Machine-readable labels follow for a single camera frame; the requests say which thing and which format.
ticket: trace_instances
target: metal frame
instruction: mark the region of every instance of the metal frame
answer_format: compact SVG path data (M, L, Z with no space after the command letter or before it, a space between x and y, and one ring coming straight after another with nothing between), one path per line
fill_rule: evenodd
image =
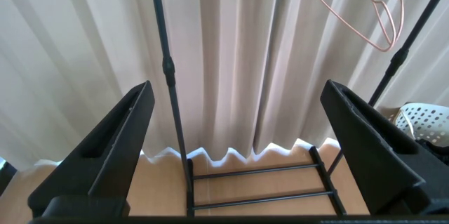
M376 88L373 96L371 97L369 105L374 106L374 104L377 102L377 99L380 97L380 95L382 94L383 90L386 88L386 86L389 83L389 81L391 80L391 78L395 75L398 68L406 60L407 54L408 54L408 51L409 51L411 45L413 44L417 35L420 33L420 31L421 31L422 27L424 26L424 24L426 23L426 21L429 19L429 16L433 12L433 10L435 9L435 7L439 1L440 0L430 0L430 2L428 3L427 7L424 10L424 12L422 13L420 19L417 21L412 32L410 33L409 37L407 38L406 42L404 43L403 47L400 48L398 50L398 52L396 52L394 57L391 59L391 64L388 67L387 71L385 72L385 75L382 78L379 86ZM199 209L210 209L210 208L225 207L225 206L237 206L237 205L242 205L242 204L254 204L254 203L270 202L270 201L276 201L276 200L282 200L282 199L313 197L313 196L319 196L319 195L329 195L335 212L338 215L345 215L346 211L344 210L342 202L340 201L340 198L338 197L337 190L333 187L332 181L330 179L330 175L335 170L336 166L338 165L341 158L343 157L342 150L339 151L339 153L337 154L335 160L331 164L328 171L326 171L324 163L321 161L321 158L319 157L319 154L316 151L316 148L312 147L310 149L309 153L312 156L312 159L314 160L313 164L284 166L284 167L268 168L268 169L256 169L256 170L249 170L249 171L236 171L236 172L229 172L229 173L218 173L218 174L200 175L200 176L195 176L193 174L194 163L191 159L187 159L184 137L182 134L181 118L180 118L179 106L177 103L177 95L176 95L176 87L175 87L175 66L173 64L173 60L171 59L170 51L168 48L168 37L167 37L165 20L164 20L164 16L163 16L162 0L153 0L153 2L154 2L156 19L157 19L158 28L159 28L159 36L161 39L162 52L163 52L163 72L166 75L166 81L167 81L167 85L168 85L169 92L170 92L170 101L171 101L171 106L172 106L172 110L173 110L173 116L175 118L177 140L178 140L178 143L180 146L182 166L185 171L185 179L186 179L186 184L187 184L187 216L193 217L194 211L199 210ZM284 196L278 196L278 197L265 197L265 198L259 198L259 199L241 200L241 201L236 201L236 202L223 202L223 203L217 203L217 204L195 205L195 202L194 202L194 186L193 186L193 184L194 184L194 181L198 180L198 179L222 178L222 177L227 177L227 176L242 176L242 175L249 175L249 174L254 174L254 173L285 171L285 170L291 170L291 169L305 169L305 168L312 168L312 167L317 168L317 170L318 170L318 173L321 177L321 181L323 182L324 187L326 189L323 192L311 192L311 193L303 193L303 194L295 194L295 195L284 195Z

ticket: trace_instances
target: brown floor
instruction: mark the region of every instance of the brown floor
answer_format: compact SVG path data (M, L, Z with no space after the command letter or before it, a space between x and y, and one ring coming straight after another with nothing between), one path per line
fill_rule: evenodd
M338 149L332 145L323 145L319 152L329 167ZM140 157L128 194L130 215L184 216L185 182L179 157L165 154L152 161L145 156ZM295 146L288 156L276 150L267 150L257 161L253 156L249 157L247 164L234 154L228 154L226 162L220 167L213 167L207 157L200 154L194 158L194 173L200 175L309 162L311 158L308 151L300 146ZM27 197L53 169L54 165L50 164L35 166L14 177L0 197L0 223L26 223L31 218ZM335 169L332 180L348 214L368 214L365 202L344 159ZM208 204L295 192L313 192L323 190L323 185L316 169L311 168L198 180L194 184L194 189L195 202ZM335 212L328 196L196 211L197 216L305 214L335 214Z

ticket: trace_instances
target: pink wire hanger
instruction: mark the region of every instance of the pink wire hanger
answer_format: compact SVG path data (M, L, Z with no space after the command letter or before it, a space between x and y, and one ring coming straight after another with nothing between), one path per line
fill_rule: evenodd
M387 43L389 44L388 47L386 48L381 48L380 46L378 46L377 44L375 44L374 42L372 42L371 40L369 40L368 38L366 38L363 34L361 34L359 31L357 31L355 28L353 28L348 22L346 22L342 17L340 17L340 15L338 13L336 13L332 7L330 7L324 0L320 0L328 9L331 13L333 13L335 15L335 17L337 17L340 21L342 21L347 27L349 27L352 31L354 31L356 34L358 34L362 39L364 39L366 42L368 42L369 44L371 44L371 46L375 47L376 49L382 51L382 52L387 52L389 51L391 48L393 48L393 46L396 44L396 42L399 39L399 36L401 35L402 32L402 26L403 26L403 21L404 21L404 1L403 0L399 0L400 4L401 4L401 15L400 15L400 20L399 20L399 28L398 31L396 32L396 26L394 24L393 18L391 16L390 10L388 9L388 6L385 2L380 1L380 0L371 0L371 2L373 3L374 9L376 11L376 15L377 15L377 20L380 24L380 27L382 28L382 32L385 36L385 39L387 40ZM379 10L377 9L377 4L381 4L382 7L385 10L385 13L388 16L388 20L390 22L391 25L391 30L393 31L393 38L390 38L389 35L387 34L387 31L385 30L384 24L382 23L380 14L379 14Z

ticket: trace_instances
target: curtain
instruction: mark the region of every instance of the curtain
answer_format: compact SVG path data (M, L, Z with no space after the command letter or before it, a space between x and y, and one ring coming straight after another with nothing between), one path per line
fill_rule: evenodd
M382 31L369 0L326 0L367 37ZM399 4L387 2L398 22ZM368 100L429 0L405 0L401 38L376 51L319 0L163 0L187 151L221 159L297 138L332 136L327 79ZM449 105L449 0L441 0L380 98ZM18 169L59 161L133 86L156 106L143 151L177 150L152 0L0 0L0 156Z

